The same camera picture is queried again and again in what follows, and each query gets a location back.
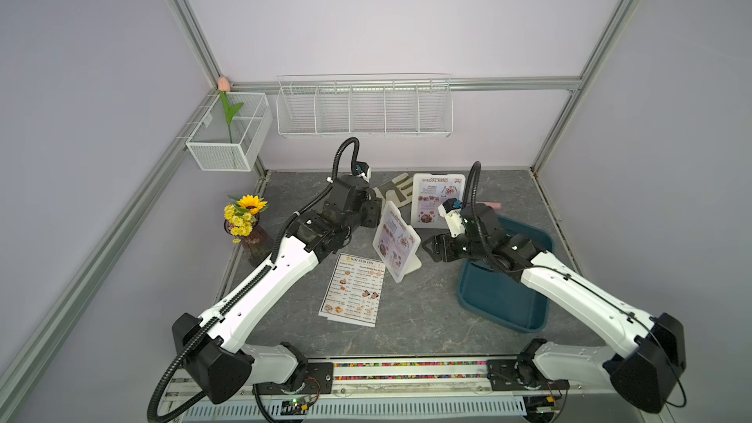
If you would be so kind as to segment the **dim sum menu sheet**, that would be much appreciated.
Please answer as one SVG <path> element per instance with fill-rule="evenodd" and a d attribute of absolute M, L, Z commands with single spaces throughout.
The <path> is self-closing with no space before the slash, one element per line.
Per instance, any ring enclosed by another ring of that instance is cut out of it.
<path fill-rule="evenodd" d="M 319 310 L 325 304 L 343 307 L 374 318 L 376 325 L 385 274 L 382 262 L 340 254 Z"/>

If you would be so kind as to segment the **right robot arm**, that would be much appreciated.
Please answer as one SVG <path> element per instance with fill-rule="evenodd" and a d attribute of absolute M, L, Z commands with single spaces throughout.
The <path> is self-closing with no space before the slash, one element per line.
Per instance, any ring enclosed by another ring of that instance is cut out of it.
<path fill-rule="evenodd" d="M 448 233 L 423 247 L 436 262 L 473 260 L 558 304 L 595 332 L 601 347 L 536 339 L 517 356 L 514 378 L 528 389 L 576 381 L 613 389 L 627 403 L 660 413 L 681 389 L 687 368 L 683 325 L 669 313 L 651 315 L 615 298 L 521 233 L 508 234 L 494 210 L 450 199 L 439 215 Z"/>

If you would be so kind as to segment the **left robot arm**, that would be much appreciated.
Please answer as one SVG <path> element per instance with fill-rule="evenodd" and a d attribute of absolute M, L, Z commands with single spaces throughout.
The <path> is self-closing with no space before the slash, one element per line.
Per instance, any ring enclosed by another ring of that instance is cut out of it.
<path fill-rule="evenodd" d="M 307 359 L 292 345 L 252 346 L 247 339 L 284 294 L 360 227 L 376 227 L 381 203 L 365 174 L 331 179 L 320 211 L 297 211 L 282 228 L 269 257 L 228 296 L 200 316 L 182 315 L 172 327 L 174 376 L 185 369 L 199 396 L 224 403 L 244 386 L 271 383 L 288 392 L 305 384 Z"/>

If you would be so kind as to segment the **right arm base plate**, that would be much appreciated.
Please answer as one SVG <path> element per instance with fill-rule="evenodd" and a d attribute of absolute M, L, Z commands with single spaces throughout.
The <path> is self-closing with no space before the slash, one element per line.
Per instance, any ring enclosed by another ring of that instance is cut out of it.
<path fill-rule="evenodd" d="M 563 393 L 570 389 L 567 380 L 544 378 L 533 364 L 520 363 L 516 358 L 487 360 L 487 378 L 493 391 L 554 391 Z"/>

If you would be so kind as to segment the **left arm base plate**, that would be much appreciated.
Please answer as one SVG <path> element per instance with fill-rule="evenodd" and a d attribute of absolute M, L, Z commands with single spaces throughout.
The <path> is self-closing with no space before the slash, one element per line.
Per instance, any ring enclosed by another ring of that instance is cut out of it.
<path fill-rule="evenodd" d="M 258 384 L 258 393 L 262 396 L 329 395 L 333 383 L 333 362 L 308 362 L 300 364 L 292 376 L 282 384 Z"/>

